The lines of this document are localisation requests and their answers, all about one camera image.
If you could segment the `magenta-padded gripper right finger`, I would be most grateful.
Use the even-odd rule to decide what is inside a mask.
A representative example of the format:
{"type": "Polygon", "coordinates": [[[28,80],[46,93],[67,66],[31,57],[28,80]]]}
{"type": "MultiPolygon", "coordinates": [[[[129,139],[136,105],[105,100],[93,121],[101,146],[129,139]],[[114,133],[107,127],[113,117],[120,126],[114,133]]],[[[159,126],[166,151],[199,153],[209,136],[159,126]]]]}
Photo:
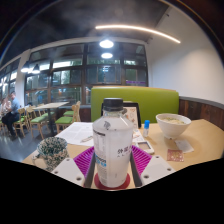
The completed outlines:
{"type": "Polygon", "coordinates": [[[148,185],[175,172],[160,155],[152,156],[137,146],[132,147],[130,163],[136,187],[148,185]]]}

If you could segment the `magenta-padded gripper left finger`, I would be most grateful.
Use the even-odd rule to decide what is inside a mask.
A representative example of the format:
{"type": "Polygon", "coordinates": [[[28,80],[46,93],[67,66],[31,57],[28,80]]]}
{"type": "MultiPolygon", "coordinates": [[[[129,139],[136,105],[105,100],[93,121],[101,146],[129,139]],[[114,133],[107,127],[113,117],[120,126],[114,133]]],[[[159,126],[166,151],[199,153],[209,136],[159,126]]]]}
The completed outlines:
{"type": "Polygon", "coordinates": [[[69,145],[69,158],[64,159],[52,174],[85,188],[90,188],[95,173],[95,155],[90,146],[69,145]]]}

